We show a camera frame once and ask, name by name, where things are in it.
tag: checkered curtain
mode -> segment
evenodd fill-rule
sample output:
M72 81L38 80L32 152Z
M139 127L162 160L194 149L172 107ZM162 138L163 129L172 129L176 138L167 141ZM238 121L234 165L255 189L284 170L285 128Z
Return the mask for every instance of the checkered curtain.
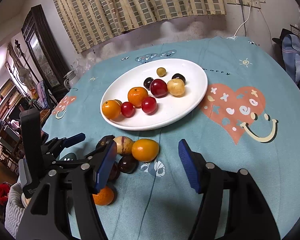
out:
M190 15L226 14L223 0L53 0L78 53L125 31Z

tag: metal screw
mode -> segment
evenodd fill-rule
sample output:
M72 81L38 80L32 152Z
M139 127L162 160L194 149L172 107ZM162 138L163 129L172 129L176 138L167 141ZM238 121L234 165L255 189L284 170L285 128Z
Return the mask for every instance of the metal screw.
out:
M50 177L53 177L54 175L57 174L57 171L56 170L51 170L51 171L49 171L48 174L49 174Z
M215 165L213 163L206 163L206 167L208 169L213 169L215 167Z
M246 176L246 175L249 174L249 172L248 172L246 169L241 169L241 170L240 170L240 173L241 173L242 175L244 175L244 176Z
M81 169L83 170L87 170L90 168L90 164L89 163L84 163L84 164L81 164Z

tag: white plate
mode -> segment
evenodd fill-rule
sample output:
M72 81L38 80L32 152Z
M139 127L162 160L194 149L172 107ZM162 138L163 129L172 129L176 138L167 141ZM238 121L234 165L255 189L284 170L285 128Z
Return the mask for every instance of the white plate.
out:
M167 70L167 74L162 78L158 77L156 72L159 67ZM118 99L126 102L129 90L133 87L143 87L143 82L147 77L160 78L168 83L176 73L186 78L184 96L174 97L168 93L164 98L156 98L158 109L154 114L147 115L140 108L136 109L135 114L130 118L120 115L115 120L109 120L103 115L102 105L105 101ZM201 102L207 87L207 75L196 63L179 58L155 60L137 66L117 78L103 94L100 111L102 117L117 128L129 131L153 130L174 123L189 114Z

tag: power cord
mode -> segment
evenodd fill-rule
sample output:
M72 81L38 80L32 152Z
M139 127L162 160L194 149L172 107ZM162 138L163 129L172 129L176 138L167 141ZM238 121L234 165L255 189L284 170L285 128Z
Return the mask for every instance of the power cord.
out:
M240 27L237 29L237 31L235 32L235 34L234 34L234 36L236 36L237 35L237 33L238 33L238 31L240 30L240 28L249 20L249 18L250 18L250 12L251 12L251 5L250 5L250 8L249 8L249 16L248 16L248 19L243 23L243 24L241 24L240 25Z
M243 21L245 21L245 19L244 19L244 12L243 12L243 1L242 1L242 0L239 0L239 3L240 3L240 5L241 5ZM245 36L247 37L246 24L244 24L244 34L245 34Z
M267 27L268 27L268 30L269 30L269 33L270 33L270 42L271 42L271 46L272 46L272 48L273 48L273 50L274 50L274 46L273 46L273 44L272 44L271 31L270 31L269 25L268 25L268 23L267 23L267 21L266 21L266 18L265 18L264 15L263 15L261 9L259 9L259 11L260 11L260 13L261 13L263 19L265 20Z

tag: blue tablecloth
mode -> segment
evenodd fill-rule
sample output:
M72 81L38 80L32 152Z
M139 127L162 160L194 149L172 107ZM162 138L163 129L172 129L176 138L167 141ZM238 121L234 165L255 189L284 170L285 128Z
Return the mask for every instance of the blue tablecloth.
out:
M206 71L209 87L200 105L180 121L152 131L123 131L106 123L100 100L108 86L131 68L169 57L191 60ZM57 111L59 117L64 114L61 119L56 119ZM191 189L178 156L182 138L223 170L246 168L265 196L281 237L300 216L300 91L249 38L162 44L102 61L70 90L43 130L50 138L86 134L84 142L61 157L74 152L82 158L108 134L160 143L155 162L140 163L133 174L122 173L114 184L117 200L97 207L109 239L187 239L202 196ZM223 207L217 236L224 232L226 214ZM73 210L70 221L73 235L80 237Z

